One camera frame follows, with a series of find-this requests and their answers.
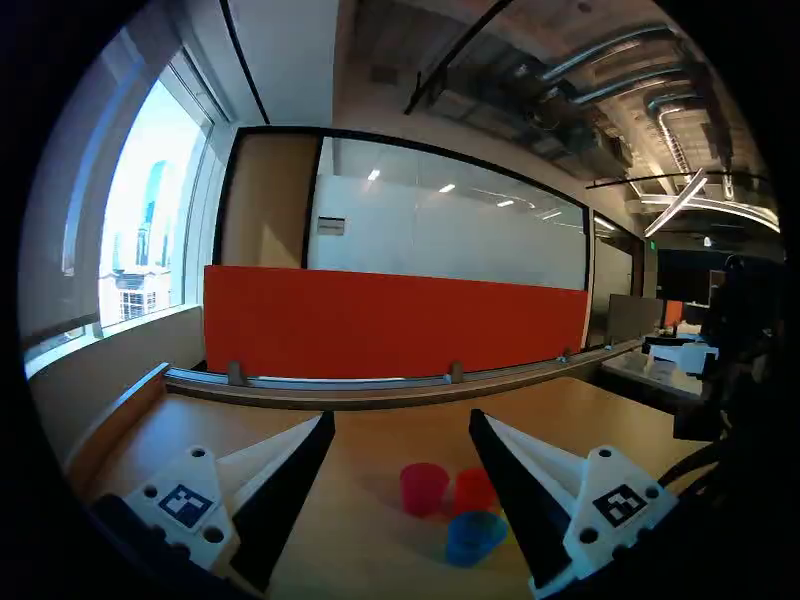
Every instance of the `orange panel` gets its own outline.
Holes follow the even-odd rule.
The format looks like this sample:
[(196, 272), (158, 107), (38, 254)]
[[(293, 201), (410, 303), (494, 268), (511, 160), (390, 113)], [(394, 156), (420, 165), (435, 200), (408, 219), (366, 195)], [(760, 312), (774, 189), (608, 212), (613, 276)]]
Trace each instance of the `orange panel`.
[(683, 302), (667, 300), (667, 309), (664, 313), (664, 327), (671, 327), (677, 321), (681, 322), (683, 316)]
[(208, 266), (208, 369), (309, 378), (441, 375), (580, 349), (585, 291), (346, 271)]

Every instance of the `blue cup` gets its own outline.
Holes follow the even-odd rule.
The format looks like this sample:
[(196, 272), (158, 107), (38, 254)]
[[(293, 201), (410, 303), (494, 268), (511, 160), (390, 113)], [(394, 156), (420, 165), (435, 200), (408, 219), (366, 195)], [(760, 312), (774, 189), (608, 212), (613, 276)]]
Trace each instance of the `blue cup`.
[(489, 556), (508, 534), (505, 521), (489, 512), (459, 515), (447, 527), (447, 562), (472, 567)]

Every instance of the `skyscraper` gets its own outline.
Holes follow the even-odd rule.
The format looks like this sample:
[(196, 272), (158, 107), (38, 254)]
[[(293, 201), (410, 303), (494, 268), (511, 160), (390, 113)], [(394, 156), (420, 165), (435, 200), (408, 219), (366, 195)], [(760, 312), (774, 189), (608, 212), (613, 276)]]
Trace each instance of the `skyscraper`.
[(161, 244), (161, 266), (169, 266), (169, 255), (167, 249), (169, 248), (169, 234), (172, 231), (172, 217), (167, 217), (167, 226), (164, 229), (163, 241)]
[(114, 234), (114, 248), (111, 254), (112, 271), (122, 270), (122, 259), (120, 258), (120, 252), (122, 252), (121, 246), (122, 246), (122, 232), (118, 231)]
[(150, 253), (150, 229), (153, 225), (153, 214), (156, 210), (156, 200), (164, 176), (167, 161), (160, 160), (150, 169), (147, 185), (144, 189), (144, 205), (142, 210), (142, 224), (136, 238), (136, 264), (147, 265)]

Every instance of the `desk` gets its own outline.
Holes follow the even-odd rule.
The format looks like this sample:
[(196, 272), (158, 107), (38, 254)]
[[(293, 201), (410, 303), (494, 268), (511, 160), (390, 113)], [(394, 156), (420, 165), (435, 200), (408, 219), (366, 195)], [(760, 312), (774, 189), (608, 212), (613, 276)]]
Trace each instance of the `desk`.
[[(578, 455), (612, 444), (656, 477), (703, 445), (672, 439), (669, 415), (566, 377), (447, 404), (337, 412), (336, 437), (267, 596), (530, 600), (530, 573), (513, 539), (473, 569), (451, 567), (448, 519), (416, 519), (400, 507), (406, 464), (437, 462), (451, 477), (480, 465), (467, 431), (472, 408)], [(192, 444), (221, 456), (315, 414), (166, 394), (122, 438), (93, 494), (127, 494)]]
[(603, 371), (657, 388), (676, 398), (676, 404), (698, 404), (703, 382), (681, 371), (674, 362), (655, 360), (633, 350), (610, 358), (600, 365)]

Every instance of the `red cup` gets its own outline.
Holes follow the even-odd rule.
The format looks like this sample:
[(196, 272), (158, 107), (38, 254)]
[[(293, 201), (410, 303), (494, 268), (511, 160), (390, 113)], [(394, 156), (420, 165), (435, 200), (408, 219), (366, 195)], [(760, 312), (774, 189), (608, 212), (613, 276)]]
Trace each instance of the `red cup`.
[(403, 508), (415, 517), (425, 517), (438, 511), (450, 476), (442, 467), (432, 463), (415, 463), (400, 472)]
[(497, 493), (485, 469), (475, 467), (461, 471), (456, 476), (453, 516), (465, 512), (488, 511), (496, 498)]

